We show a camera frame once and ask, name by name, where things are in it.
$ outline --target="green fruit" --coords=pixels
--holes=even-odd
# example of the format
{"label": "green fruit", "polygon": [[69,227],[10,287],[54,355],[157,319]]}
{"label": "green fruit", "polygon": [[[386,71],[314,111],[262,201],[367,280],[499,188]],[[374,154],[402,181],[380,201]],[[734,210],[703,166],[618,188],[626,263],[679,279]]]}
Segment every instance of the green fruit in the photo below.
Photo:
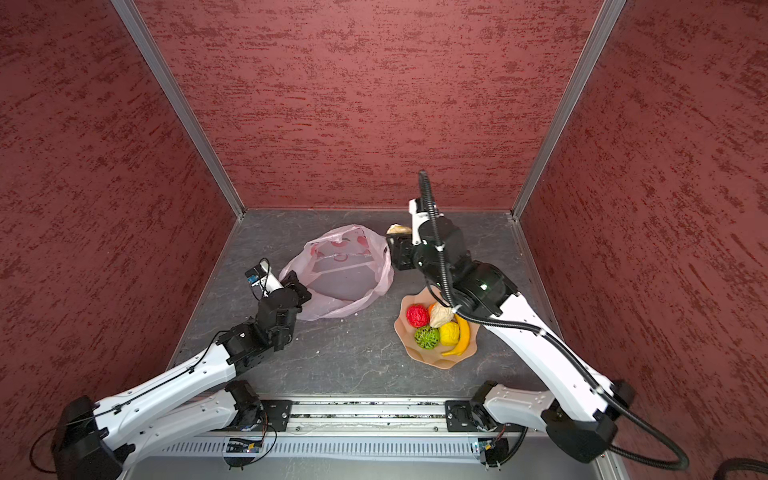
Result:
{"label": "green fruit", "polygon": [[416,341],[416,345],[431,350],[440,342],[440,332],[429,325],[423,326],[416,330],[413,339]]}

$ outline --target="plastic bag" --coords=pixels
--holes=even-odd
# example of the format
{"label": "plastic bag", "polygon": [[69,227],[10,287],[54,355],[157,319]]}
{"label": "plastic bag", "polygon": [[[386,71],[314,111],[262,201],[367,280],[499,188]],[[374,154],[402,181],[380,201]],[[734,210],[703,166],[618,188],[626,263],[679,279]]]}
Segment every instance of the plastic bag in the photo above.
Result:
{"label": "plastic bag", "polygon": [[395,276],[386,238],[362,225],[339,227],[307,242],[280,279],[291,270],[312,293],[296,316],[299,320],[359,312],[384,295]]}

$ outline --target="textured red wall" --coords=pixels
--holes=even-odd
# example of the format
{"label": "textured red wall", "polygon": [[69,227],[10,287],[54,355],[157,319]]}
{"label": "textured red wall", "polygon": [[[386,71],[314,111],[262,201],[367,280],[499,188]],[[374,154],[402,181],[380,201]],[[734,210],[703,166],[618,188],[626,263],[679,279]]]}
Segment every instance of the textured red wall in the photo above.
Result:
{"label": "textured red wall", "polygon": [[511,208],[601,3],[137,0],[252,208]]}
{"label": "textured red wall", "polygon": [[[768,460],[768,5],[634,0],[525,211],[566,340],[690,474]],[[622,445],[645,452],[626,422]]]}
{"label": "textured red wall", "polygon": [[0,477],[35,478],[64,404],[163,371],[233,214],[108,0],[0,13]]}

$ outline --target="bowl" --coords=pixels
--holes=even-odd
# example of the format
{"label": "bowl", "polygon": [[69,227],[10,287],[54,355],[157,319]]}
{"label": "bowl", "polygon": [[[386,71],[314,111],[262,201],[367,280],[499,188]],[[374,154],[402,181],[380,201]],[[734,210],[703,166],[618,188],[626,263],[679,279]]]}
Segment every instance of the bowl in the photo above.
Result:
{"label": "bowl", "polygon": [[[442,300],[439,289],[436,286],[432,286],[431,288],[432,292],[434,292],[435,295],[437,295],[437,297]],[[422,362],[426,363],[427,365],[437,367],[439,369],[447,370],[462,360],[468,359],[477,353],[477,335],[478,330],[480,330],[480,325],[472,322],[469,323],[469,332],[471,334],[469,339],[469,346],[467,347],[467,350],[465,350],[461,355],[442,356],[443,352],[450,352],[453,350],[453,347],[444,346],[441,343],[438,343],[434,349],[423,349],[416,343],[416,340],[413,338],[413,335],[416,332],[416,328],[408,323],[406,318],[406,311],[411,305],[419,304],[429,308],[429,306],[434,302],[435,299],[426,288],[417,295],[404,296],[402,298],[402,302],[400,303],[400,315],[397,317],[397,320],[395,320],[395,332],[397,332],[397,336],[400,337],[402,345],[406,348],[408,356],[410,356],[412,359],[416,360],[417,362]]]}

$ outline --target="red fruit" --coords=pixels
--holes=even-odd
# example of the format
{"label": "red fruit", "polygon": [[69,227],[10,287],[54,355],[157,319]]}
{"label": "red fruit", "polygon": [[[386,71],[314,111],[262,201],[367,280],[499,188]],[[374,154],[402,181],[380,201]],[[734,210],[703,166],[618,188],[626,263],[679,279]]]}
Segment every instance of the red fruit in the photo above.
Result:
{"label": "red fruit", "polygon": [[429,310],[423,305],[411,305],[406,310],[406,318],[411,326],[417,329],[421,328],[429,325]]}

